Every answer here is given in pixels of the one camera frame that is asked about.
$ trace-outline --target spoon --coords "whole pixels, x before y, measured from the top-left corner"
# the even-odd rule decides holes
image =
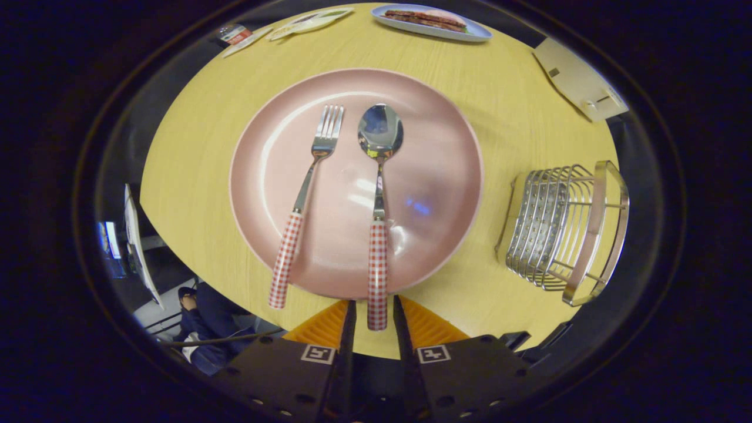
[[[384,211],[384,162],[402,146],[402,121],[385,104],[365,111],[358,124],[358,142],[369,157],[378,163],[374,220],[368,253],[368,328],[387,328],[387,226]]]

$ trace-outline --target round table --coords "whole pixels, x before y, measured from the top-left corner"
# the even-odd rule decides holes
[[[578,309],[565,304],[561,293],[542,291],[496,260],[511,182],[535,169],[617,163],[608,127],[588,121],[556,91],[531,47],[491,28],[493,38],[480,44],[392,29],[371,17],[370,10],[383,4],[352,5],[352,14],[330,26],[277,41],[262,38],[211,60],[175,99],[154,136],[141,205],[165,243],[198,276],[266,321],[293,329],[337,300],[292,286],[285,309],[266,305],[271,270],[248,248],[230,207],[235,145],[270,98],[312,75],[355,67],[410,75],[442,92],[467,117],[481,145],[485,175],[481,208],[462,246],[431,278],[400,294],[469,336],[526,330],[531,336],[521,348],[536,346]],[[353,350],[399,358],[393,322],[384,332],[371,332],[365,301],[358,302],[357,312]]]

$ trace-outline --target blue plate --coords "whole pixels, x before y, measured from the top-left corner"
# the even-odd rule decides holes
[[[404,29],[405,31],[417,32],[418,34],[432,35],[434,37],[449,38],[450,40],[457,41],[470,41],[470,42],[482,42],[488,41],[493,37],[493,34],[485,29],[483,26],[478,25],[476,22],[462,17],[467,22],[467,32],[455,32],[449,29],[434,28],[433,26],[420,25],[419,23],[402,22],[401,20],[394,20],[384,17],[384,14],[388,10],[399,11],[411,11],[411,12],[425,12],[441,10],[437,8],[430,8],[428,6],[421,5],[387,5],[380,6],[371,11],[371,14],[377,21],[384,25],[391,26],[397,29]]]

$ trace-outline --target wire basket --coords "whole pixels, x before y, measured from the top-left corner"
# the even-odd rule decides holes
[[[607,186],[608,175],[612,181]],[[606,193],[613,183],[619,201],[610,204]],[[629,193],[616,166],[600,161],[594,173],[580,165],[536,170],[518,176],[513,187],[508,213],[519,213],[507,218],[496,246],[499,261],[503,257],[511,271],[535,286],[564,291],[562,300],[570,306],[595,299],[614,272],[626,235]],[[609,209],[618,213],[616,230],[605,265],[593,274]],[[593,288],[581,296],[578,288],[584,285]]]

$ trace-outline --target black background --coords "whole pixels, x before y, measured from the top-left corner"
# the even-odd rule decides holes
[[[70,223],[77,155],[107,94],[165,40],[227,4],[29,2],[6,11],[3,420],[239,415],[168,376],[112,330],[81,283]],[[743,218],[750,136],[740,118],[749,112],[742,22],[750,16],[739,4],[505,6],[541,27],[555,17],[634,77],[678,146],[688,198],[684,253],[662,306],[618,357],[533,420],[750,419]]]

